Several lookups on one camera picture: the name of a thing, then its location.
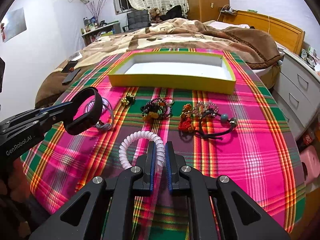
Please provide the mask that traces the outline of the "black remote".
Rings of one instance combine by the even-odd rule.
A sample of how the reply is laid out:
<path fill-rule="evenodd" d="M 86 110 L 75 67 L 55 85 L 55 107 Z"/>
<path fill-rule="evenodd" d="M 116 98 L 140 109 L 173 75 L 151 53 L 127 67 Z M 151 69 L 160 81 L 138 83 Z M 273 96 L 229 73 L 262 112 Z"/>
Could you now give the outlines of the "black remote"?
<path fill-rule="evenodd" d="M 73 79 L 77 76 L 77 74 L 80 72 L 80 68 L 77 68 L 73 70 L 72 72 L 68 73 L 66 78 L 63 80 L 62 85 L 67 85 L 73 81 Z"/>

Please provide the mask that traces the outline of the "black phone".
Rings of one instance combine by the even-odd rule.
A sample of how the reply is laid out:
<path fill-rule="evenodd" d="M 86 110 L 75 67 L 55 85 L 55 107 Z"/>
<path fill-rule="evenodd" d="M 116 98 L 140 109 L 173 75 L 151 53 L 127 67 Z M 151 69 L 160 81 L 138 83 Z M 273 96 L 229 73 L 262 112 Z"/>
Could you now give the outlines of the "black phone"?
<path fill-rule="evenodd" d="M 74 67 L 76 66 L 78 62 L 77 61 L 68 61 L 66 66 L 61 70 L 62 73 L 70 73 L 74 70 Z"/>

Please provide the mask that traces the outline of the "pink green plaid cloth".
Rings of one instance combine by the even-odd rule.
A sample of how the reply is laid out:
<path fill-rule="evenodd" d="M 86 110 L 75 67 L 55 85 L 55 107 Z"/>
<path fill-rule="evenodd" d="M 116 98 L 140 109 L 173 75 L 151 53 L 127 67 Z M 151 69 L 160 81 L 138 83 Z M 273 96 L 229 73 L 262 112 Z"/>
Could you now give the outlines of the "pink green plaid cloth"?
<path fill-rule="evenodd" d="M 118 150 L 135 131 L 152 131 L 171 141 L 174 151 L 204 175 L 229 176 L 286 231 L 291 232 L 305 207 L 303 168 L 296 141 L 269 90 L 235 53 L 222 52 L 236 77 L 232 95 L 169 88 L 112 87 L 108 73 L 123 54 L 108 56 L 85 72 L 59 98 L 71 100 L 92 86 L 112 105 L 110 131 L 89 129 L 73 137 L 59 123 L 43 142 L 22 156 L 30 190 L 49 213 L 59 209 L 95 176 L 115 177 L 122 171 Z M 136 97 L 122 105 L 126 94 Z M 184 137 L 178 129 L 185 104 L 211 101 L 220 113 L 238 120 L 221 140 Z"/>

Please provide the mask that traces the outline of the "white paper card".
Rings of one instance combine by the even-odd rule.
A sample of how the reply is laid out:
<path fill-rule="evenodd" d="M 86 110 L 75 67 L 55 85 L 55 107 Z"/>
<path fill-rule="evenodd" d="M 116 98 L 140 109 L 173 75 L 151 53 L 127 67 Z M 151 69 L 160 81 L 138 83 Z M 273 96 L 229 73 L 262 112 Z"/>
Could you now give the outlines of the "white paper card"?
<path fill-rule="evenodd" d="M 77 51 L 68 58 L 68 61 L 78 61 L 81 58 L 83 58 L 82 54 L 80 51 Z"/>

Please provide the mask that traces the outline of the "white shelf desk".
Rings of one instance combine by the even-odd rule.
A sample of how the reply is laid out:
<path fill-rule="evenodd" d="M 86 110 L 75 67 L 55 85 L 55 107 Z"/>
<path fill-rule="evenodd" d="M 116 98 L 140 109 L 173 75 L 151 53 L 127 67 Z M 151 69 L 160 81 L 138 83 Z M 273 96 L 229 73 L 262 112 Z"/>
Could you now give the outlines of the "white shelf desk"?
<path fill-rule="evenodd" d="M 110 36 L 114 34 L 121 34 L 120 22 L 112 22 L 92 31 L 82 34 L 85 46 L 97 41 L 101 36 Z"/>

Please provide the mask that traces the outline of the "yellow shallow cardboard box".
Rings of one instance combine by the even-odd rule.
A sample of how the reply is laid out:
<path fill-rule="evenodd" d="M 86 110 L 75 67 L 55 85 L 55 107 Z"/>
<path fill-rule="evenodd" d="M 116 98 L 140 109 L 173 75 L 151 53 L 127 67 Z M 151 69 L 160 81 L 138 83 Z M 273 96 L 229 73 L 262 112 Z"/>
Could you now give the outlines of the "yellow shallow cardboard box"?
<path fill-rule="evenodd" d="M 113 87 L 157 87 L 203 90 L 231 95 L 236 77 L 224 53 L 132 51 L 112 64 Z"/>

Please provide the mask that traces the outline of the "purple flower branches vase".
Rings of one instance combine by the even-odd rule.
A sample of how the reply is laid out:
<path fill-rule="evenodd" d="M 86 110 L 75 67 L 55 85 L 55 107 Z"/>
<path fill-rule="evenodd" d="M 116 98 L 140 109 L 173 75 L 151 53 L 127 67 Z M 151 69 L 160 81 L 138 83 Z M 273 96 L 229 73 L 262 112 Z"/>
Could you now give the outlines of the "purple flower branches vase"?
<path fill-rule="evenodd" d="M 98 0 L 97 3 L 95 3 L 95 1 L 89 1 L 86 4 L 87 9 L 92 14 L 92 16 L 95 18 L 98 26 L 100 26 L 99 16 L 100 16 L 100 13 L 101 13 L 103 7 L 105 6 L 105 3 L 106 3 L 106 0 Z"/>

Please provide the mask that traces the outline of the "brown patterned blanket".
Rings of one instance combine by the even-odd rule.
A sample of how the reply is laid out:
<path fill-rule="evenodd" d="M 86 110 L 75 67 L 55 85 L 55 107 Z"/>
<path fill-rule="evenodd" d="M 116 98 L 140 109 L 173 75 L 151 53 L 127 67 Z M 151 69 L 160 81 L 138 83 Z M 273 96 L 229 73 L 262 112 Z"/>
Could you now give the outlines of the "brown patterned blanket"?
<path fill-rule="evenodd" d="M 197 20 L 175 18 L 129 33 L 103 36 L 80 50 L 75 79 L 110 55 L 146 48 L 203 48 L 238 54 L 252 70 L 266 69 L 281 60 L 272 36 L 253 28 L 219 30 Z"/>

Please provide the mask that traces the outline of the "black office chair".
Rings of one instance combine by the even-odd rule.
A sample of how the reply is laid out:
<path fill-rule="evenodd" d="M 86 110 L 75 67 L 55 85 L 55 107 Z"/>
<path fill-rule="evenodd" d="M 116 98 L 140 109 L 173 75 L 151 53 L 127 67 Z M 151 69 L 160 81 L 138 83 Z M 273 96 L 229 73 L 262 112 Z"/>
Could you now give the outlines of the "black office chair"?
<path fill-rule="evenodd" d="M 147 10 L 136 10 L 127 13 L 127 25 L 123 26 L 123 32 L 131 32 L 150 26 L 149 12 Z"/>

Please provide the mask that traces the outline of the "red cola bottle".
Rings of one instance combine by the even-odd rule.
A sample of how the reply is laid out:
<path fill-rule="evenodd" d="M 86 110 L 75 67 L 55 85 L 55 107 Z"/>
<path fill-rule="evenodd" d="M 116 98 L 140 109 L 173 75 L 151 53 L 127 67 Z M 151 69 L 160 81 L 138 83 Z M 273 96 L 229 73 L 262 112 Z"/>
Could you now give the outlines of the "red cola bottle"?
<path fill-rule="evenodd" d="M 302 136 L 302 146 L 309 146 L 315 139 L 315 134 L 312 129 L 308 129 Z"/>

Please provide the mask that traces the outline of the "pink plastic stool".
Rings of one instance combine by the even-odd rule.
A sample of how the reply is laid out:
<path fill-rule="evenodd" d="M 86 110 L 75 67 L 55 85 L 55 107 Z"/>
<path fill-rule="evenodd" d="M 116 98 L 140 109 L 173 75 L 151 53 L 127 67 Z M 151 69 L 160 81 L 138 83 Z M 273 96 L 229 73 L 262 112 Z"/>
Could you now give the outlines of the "pink plastic stool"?
<path fill-rule="evenodd" d="M 310 145 L 300 153 L 306 185 L 311 184 L 319 176 L 319 158 L 314 146 Z"/>

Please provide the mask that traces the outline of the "white drawer nightstand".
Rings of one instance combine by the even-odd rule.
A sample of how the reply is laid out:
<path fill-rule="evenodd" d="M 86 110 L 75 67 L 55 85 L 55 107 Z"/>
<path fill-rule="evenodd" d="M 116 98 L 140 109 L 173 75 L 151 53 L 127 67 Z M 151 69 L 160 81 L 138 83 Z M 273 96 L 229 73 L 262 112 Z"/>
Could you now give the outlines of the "white drawer nightstand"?
<path fill-rule="evenodd" d="M 287 49 L 283 53 L 272 96 L 297 140 L 319 114 L 319 75 L 298 55 Z"/>

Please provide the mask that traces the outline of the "brown teddy bear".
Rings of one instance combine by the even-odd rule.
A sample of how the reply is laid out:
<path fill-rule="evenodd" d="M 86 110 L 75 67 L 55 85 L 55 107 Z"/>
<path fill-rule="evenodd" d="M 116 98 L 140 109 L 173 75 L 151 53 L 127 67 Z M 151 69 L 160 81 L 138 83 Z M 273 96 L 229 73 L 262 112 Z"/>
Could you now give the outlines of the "brown teddy bear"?
<path fill-rule="evenodd" d="M 151 23 L 160 23 L 162 22 L 160 16 L 161 16 L 161 12 L 158 8 L 153 8 L 149 11 L 150 13 L 150 19 L 151 19 Z"/>

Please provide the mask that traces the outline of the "wooden headboard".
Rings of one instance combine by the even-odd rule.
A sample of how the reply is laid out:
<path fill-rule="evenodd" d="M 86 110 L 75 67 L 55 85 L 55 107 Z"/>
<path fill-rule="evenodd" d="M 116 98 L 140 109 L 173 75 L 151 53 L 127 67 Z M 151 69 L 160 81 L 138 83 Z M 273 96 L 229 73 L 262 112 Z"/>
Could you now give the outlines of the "wooden headboard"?
<path fill-rule="evenodd" d="M 305 31 L 291 23 L 271 16 L 241 10 L 233 14 L 223 11 L 222 14 L 225 23 L 253 26 L 255 29 L 269 33 L 276 42 L 289 51 L 295 54 L 300 54 L 302 51 Z"/>

